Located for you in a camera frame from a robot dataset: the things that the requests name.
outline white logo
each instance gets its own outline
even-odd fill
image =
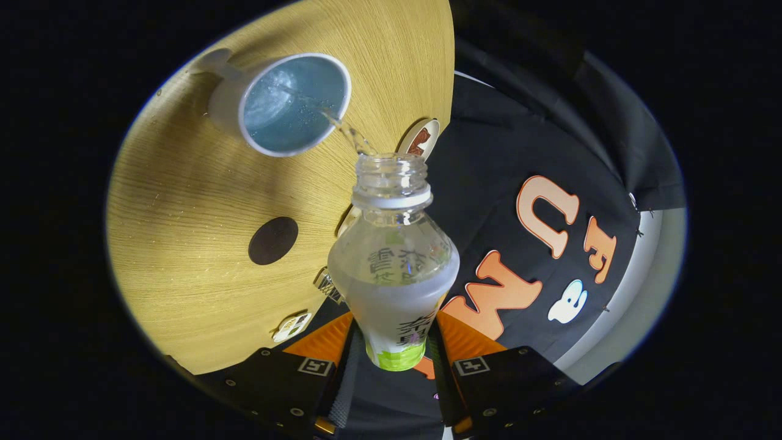
[[[562,292],[562,299],[555,302],[548,310],[548,320],[556,319],[560,323],[567,324],[581,312],[584,303],[587,302],[587,291],[581,291],[581,280],[573,280]]]

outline black fabric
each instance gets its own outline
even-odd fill
[[[505,326],[498,342],[508,347],[528,344],[547,359],[564,354],[603,312],[626,270],[640,216],[622,184],[582,143],[504,94],[472,80],[456,77],[450,125],[427,160],[434,203],[432,219],[454,241],[461,257],[456,283],[447,301],[465,295],[467,282],[479,280],[475,268],[488,251],[543,289],[527,309],[500,310]],[[546,202],[536,202],[538,217],[570,234],[558,260],[527,232],[515,211],[522,183],[543,175],[580,198],[573,225]],[[596,270],[583,250],[590,216],[618,243],[608,278],[596,285]],[[548,309],[573,279],[580,279],[589,297],[568,324],[547,319]],[[344,440],[360,438],[440,439],[443,424],[434,380],[417,370],[392,373],[361,356]]]
[[[587,53],[576,82],[608,126],[625,187],[642,211],[684,207],[684,183],[665,133],[633,90]]]
[[[640,210],[685,206],[683,178],[665,133],[611,69],[586,52],[578,70],[563,79],[561,69],[518,56],[525,53],[524,46],[493,56],[484,50],[493,49],[490,36],[474,40],[469,35],[472,42],[456,37],[457,70],[491,84],[576,137],[633,193]]]

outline bottle label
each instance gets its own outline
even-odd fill
[[[375,356],[372,346],[367,342],[367,354],[370,359],[377,359],[377,366],[386,371],[405,371],[417,366],[426,351],[426,338],[418,345],[411,345],[401,352],[380,352]]]

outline wooden table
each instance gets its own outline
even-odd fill
[[[345,119],[393,151],[423,117],[450,120],[454,29],[447,0],[306,0],[228,35],[231,63],[323,52],[353,80]],[[206,113],[220,78],[185,64],[138,115],[109,185],[107,238],[119,290],[140,327],[191,373],[241,362],[295,312],[316,312],[314,286],[350,204],[356,154],[338,132],[273,158],[221,134]],[[257,265],[249,241],[290,217],[298,238]]]

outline sticker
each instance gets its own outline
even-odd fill
[[[283,322],[278,328],[277,332],[271,338],[274,342],[283,342],[291,337],[296,336],[312,317],[312,313],[304,313],[302,315],[293,316]]]
[[[490,368],[483,360],[483,356],[478,356],[477,358],[456,361],[456,370],[459,372],[459,376],[471,376],[490,371]]]
[[[305,358],[298,371],[301,373],[312,374],[314,376],[328,376],[328,371],[332,368],[332,361],[321,359]]]
[[[562,298],[555,302],[548,310],[548,320],[556,319],[560,323],[567,324],[581,312],[587,302],[587,291],[583,290],[581,280],[573,280],[562,292]]]

